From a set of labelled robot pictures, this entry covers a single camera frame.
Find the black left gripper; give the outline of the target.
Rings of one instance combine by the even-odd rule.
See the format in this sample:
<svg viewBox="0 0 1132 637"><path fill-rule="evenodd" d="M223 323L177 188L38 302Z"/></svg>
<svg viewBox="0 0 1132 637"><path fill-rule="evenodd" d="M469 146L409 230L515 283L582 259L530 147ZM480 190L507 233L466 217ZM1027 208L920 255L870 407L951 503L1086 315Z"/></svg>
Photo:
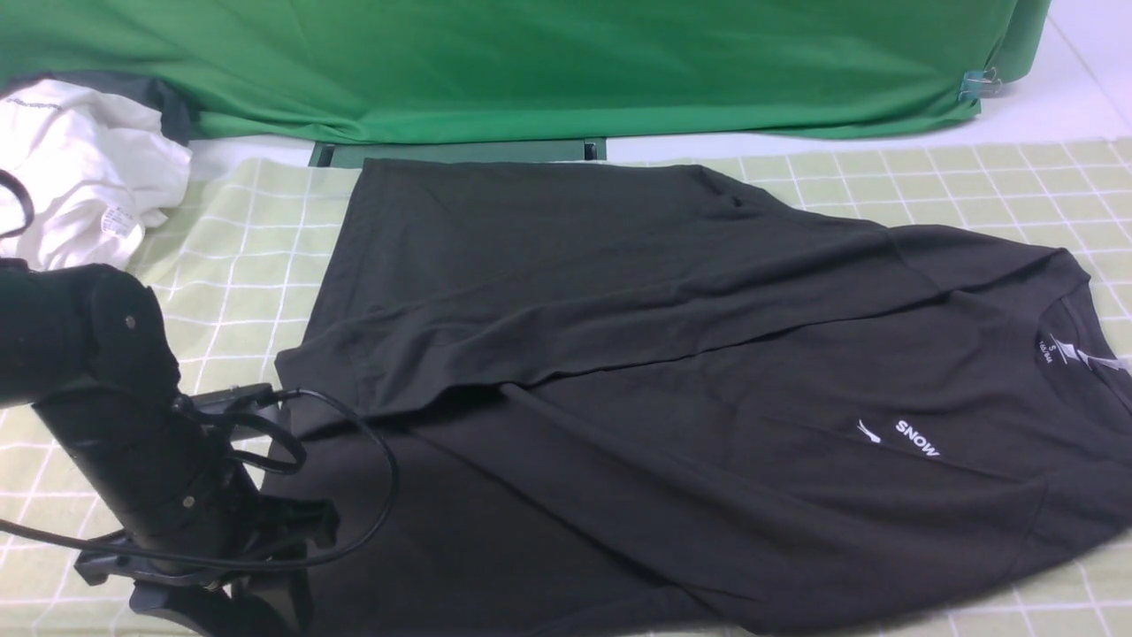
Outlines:
<svg viewBox="0 0 1132 637"><path fill-rule="evenodd" d="M334 546L338 513L327 500L263 494L249 476L250 466L303 467L306 451L288 430L255 416L205 425L188 398L151 404L89 387L34 403L121 524L82 549L74 570L91 586L129 578L134 614L199 636L303 636L307 573L261 571L271 560L302 569L308 543Z"/></svg>

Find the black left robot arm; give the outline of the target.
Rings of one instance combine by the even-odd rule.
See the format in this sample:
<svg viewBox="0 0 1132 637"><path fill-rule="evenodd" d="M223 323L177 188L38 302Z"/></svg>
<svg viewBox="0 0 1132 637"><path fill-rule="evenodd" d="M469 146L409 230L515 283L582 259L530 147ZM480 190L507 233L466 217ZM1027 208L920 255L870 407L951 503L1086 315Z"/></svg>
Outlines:
<svg viewBox="0 0 1132 637"><path fill-rule="evenodd" d="M249 476L306 463L268 384L183 395L157 296L108 265L5 259L1 335L3 406L33 408L120 524L60 540L82 580L129 578L134 613L203 636L306 632L307 546L331 548L338 517Z"/></svg>

